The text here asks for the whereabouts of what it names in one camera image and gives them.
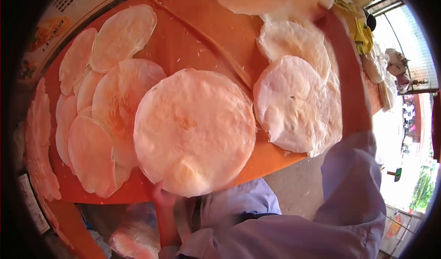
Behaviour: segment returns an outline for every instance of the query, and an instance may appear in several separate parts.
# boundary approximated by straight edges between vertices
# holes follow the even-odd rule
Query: poster
[[[18,74],[20,83],[35,83],[58,53],[93,14],[115,0],[52,0],[31,34]]]

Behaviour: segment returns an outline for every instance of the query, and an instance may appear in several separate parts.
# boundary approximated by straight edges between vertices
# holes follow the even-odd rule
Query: metal mesh
[[[375,39],[383,49],[394,48],[409,59],[408,74],[413,82],[407,93],[438,89],[438,79],[429,47],[407,5],[376,17]]]

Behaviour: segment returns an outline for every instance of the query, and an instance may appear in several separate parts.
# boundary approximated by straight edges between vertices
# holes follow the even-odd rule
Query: plastic bag
[[[110,236],[110,248],[127,259],[157,259],[161,250],[152,203],[136,203],[127,208],[123,221]]]
[[[371,51],[361,57],[363,69],[372,83],[383,82],[387,73],[388,58],[375,41]]]
[[[379,84],[380,98],[383,104],[383,112],[392,109],[395,99],[398,96],[398,90],[395,84],[395,77],[386,72],[384,81]]]

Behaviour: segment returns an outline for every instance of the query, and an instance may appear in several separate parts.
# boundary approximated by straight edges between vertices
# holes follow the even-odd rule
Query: hand
[[[176,202],[176,195],[163,190],[164,182],[160,181],[153,186],[152,198],[157,207],[173,208]]]

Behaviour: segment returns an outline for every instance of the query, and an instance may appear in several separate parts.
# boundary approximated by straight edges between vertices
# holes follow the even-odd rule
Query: sleeve
[[[386,215],[375,152],[376,144],[371,131],[355,133],[329,150],[322,165],[324,203],[317,210],[314,222],[359,226],[376,224],[378,222],[372,221]],[[375,228],[363,229],[370,232]]]
[[[176,258],[175,254],[178,251],[179,251],[178,246],[163,247],[158,253],[158,258],[159,259],[174,259],[174,258]]]

